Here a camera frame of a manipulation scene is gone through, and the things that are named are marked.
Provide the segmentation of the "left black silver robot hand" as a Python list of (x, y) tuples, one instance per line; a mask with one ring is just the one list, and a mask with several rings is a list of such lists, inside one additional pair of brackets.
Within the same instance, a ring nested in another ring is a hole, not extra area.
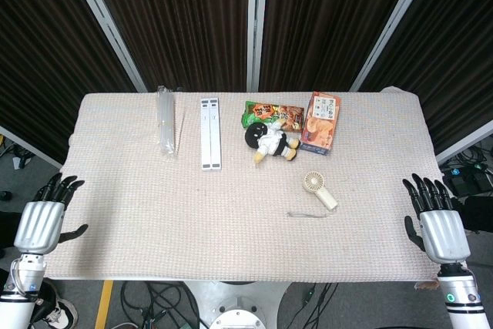
[(62, 225), (76, 190), (84, 183), (77, 176), (55, 174), (25, 205), (14, 247), (20, 253), (46, 255), (59, 244), (81, 237), (89, 228), (87, 224), (69, 232), (62, 232)]

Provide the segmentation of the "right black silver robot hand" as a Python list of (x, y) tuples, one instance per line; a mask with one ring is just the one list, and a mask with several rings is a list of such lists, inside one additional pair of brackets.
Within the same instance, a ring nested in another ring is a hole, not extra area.
[(419, 231), (410, 216), (404, 218), (408, 239), (428, 258), (440, 265), (462, 264), (470, 256), (468, 240), (459, 212), (446, 186), (438, 180), (411, 175), (402, 183), (411, 199)]

